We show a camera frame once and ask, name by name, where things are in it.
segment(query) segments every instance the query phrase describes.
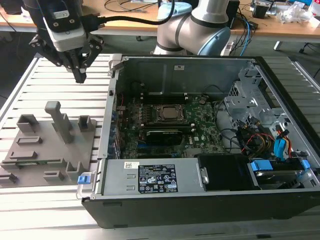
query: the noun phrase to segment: wooden desk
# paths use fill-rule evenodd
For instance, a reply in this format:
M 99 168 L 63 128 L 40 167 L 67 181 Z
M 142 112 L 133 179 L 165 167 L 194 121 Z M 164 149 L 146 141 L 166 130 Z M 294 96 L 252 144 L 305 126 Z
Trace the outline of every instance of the wooden desk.
M 251 0 L 240 0 L 240 8 L 250 3 Z M 143 18 L 148 20 L 156 20 L 158 13 L 158 6 L 154 5 L 148 7 L 147 13 L 138 12 L 111 12 L 104 8 L 104 1 L 101 0 L 84 0 L 83 3 L 84 14 L 100 13 L 101 16 L 131 16 Z M 128 3 L 125 5 L 127 8 L 142 6 L 137 3 Z M 114 2 L 108 5 L 109 8 L 121 10 Z M 307 22 L 304 23 L 285 23 L 278 22 L 276 16 L 267 16 L 265 19 L 252 18 L 252 12 L 246 10 L 246 6 L 242 13 L 248 20 L 259 24 L 258 29 L 254 33 L 254 38 L 270 41 L 284 41 L 284 42 L 320 42 L 320 28 L 311 28 Z M 2 15 L 10 22 L 10 24 L 18 32 L 35 32 L 36 28 L 32 22 L 27 22 L 23 17 L 16 15 L 7 15 L 2 8 L 0 8 Z M 0 17 L 0 31 L 13 31 L 8 24 Z M 238 36 L 243 33 L 243 25 L 237 21 L 234 29 L 231 30 L 233 36 Z M 106 27 L 99 29 L 94 34 L 101 35 L 133 35 L 133 36 L 156 36 L 157 26 L 147 25 L 138 22 L 130 21 L 113 21 L 108 22 Z

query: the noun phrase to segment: connector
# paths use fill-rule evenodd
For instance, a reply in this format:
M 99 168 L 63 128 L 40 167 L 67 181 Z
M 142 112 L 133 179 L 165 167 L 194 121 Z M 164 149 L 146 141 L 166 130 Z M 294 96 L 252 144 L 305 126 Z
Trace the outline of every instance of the connector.
M 246 123 L 244 123 L 243 121 L 238 120 L 236 123 L 237 123 L 238 127 L 241 129 L 246 129 L 248 127 L 248 125 Z
M 254 116 L 250 118 L 250 121 L 253 125 L 260 125 L 260 120 L 255 118 Z
M 99 29 L 101 24 L 104 24 L 103 17 L 99 17 L 97 14 L 88 14 L 80 17 L 82 26 L 86 33 L 90 33 Z

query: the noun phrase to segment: sticker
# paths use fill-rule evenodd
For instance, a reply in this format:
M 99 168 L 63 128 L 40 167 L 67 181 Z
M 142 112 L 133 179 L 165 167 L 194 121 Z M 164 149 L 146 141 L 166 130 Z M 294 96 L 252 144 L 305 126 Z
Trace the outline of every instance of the sticker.
M 174 70 L 183 71 L 183 70 L 185 70 L 185 66 L 184 65 L 175 65 Z
M 124 168 L 125 169 L 137 169 L 139 166 L 138 161 L 125 161 L 124 162 Z
M 178 192 L 177 173 L 174 164 L 139 165 L 138 191 L 141 194 Z
M 70 13 L 68 10 L 64 11 L 56 11 L 53 13 L 54 19 L 64 19 L 70 16 Z

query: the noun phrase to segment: warning label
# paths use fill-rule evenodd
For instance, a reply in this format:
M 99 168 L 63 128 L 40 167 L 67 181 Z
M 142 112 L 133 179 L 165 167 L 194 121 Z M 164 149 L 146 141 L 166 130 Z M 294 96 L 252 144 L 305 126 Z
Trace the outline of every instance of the warning label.
M 176 167 L 168 165 L 139 165 L 138 191 L 141 194 L 176 193 Z

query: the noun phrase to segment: blue plastic tab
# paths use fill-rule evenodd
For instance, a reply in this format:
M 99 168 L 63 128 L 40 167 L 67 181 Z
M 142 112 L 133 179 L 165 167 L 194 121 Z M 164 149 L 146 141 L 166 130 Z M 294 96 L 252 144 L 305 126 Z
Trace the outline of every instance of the blue plastic tab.
M 255 160 L 251 163 L 252 170 L 255 171 L 272 171 L 272 167 L 269 160 Z
M 90 176 L 79 176 L 78 184 L 90 184 Z
M 283 138 L 276 139 L 274 142 L 273 152 L 274 155 L 281 161 L 285 161 L 284 151 L 286 149 L 286 141 Z
M 251 167 L 252 167 L 252 170 L 255 172 L 255 171 L 258 171 L 258 166 L 255 164 L 255 162 L 251 162 Z
M 308 162 L 308 160 L 304 159 L 301 161 L 301 163 L 305 170 L 310 168 L 310 163 Z

